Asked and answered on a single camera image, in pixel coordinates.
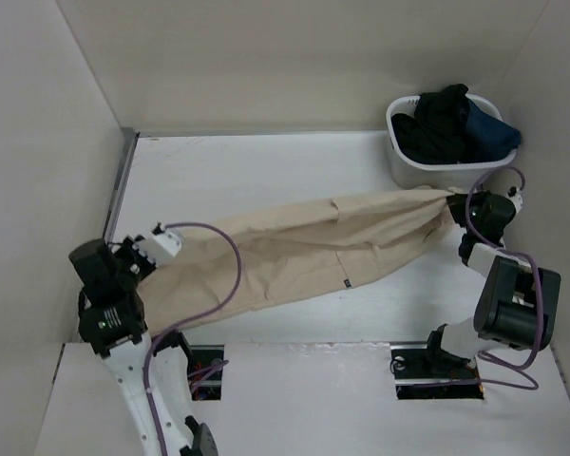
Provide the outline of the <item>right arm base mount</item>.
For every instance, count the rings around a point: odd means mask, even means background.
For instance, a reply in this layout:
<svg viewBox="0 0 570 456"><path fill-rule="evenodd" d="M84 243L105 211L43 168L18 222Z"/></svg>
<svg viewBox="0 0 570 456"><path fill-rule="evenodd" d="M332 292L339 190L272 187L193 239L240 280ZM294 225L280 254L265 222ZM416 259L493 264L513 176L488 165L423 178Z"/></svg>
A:
<svg viewBox="0 0 570 456"><path fill-rule="evenodd" d="M390 346L390 371L399 400L483 400L477 362L430 361L424 343Z"/></svg>

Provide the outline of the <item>beige trousers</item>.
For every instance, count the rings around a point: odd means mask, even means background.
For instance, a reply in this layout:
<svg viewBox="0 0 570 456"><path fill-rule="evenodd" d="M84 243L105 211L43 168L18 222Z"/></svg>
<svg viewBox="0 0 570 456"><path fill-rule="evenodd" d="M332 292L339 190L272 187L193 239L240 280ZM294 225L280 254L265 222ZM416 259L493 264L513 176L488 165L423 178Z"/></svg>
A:
<svg viewBox="0 0 570 456"><path fill-rule="evenodd" d="M315 199L216 221L185 241L139 289L153 334L358 288L422 256L454 225L450 190Z"/></svg>

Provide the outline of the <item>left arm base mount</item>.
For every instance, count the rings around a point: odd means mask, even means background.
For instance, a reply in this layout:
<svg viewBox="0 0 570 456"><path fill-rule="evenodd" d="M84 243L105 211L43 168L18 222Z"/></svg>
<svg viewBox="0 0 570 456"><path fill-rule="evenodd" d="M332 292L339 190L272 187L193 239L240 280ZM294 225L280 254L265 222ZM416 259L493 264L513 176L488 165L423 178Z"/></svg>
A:
<svg viewBox="0 0 570 456"><path fill-rule="evenodd" d="M224 346L193 346L193 361L188 366L188 382L194 401L221 399L222 376L225 366Z"/></svg>

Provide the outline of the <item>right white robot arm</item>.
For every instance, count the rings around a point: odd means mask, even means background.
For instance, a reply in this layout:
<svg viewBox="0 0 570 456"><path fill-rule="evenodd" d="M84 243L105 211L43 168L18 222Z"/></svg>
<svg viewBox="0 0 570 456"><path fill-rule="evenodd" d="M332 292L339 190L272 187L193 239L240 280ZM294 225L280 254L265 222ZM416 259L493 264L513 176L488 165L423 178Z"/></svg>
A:
<svg viewBox="0 0 570 456"><path fill-rule="evenodd" d="M465 229L459 257L485 283L473 316L431 332L421 354L424 369L440 376L475 357L493 361L489 352L500 347L529 350L533 361L553 336L561 275L504 248L504 228L523 207L521 191L455 194L446 203L454 222Z"/></svg>

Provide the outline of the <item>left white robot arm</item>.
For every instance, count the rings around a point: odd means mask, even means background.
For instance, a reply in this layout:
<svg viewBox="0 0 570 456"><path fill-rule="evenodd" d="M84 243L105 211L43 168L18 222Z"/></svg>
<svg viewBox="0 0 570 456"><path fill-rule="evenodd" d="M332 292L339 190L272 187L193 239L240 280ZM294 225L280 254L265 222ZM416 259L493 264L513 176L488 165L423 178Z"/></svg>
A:
<svg viewBox="0 0 570 456"><path fill-rule="evenodd" d="M195 417L188 383L194 354L177 331L153 341L138 293L182 244L181 235L166 230L118 244L93 239L68 256L83 284L79 335L117 381L146 455L219 452L208 425Z"/></svg>

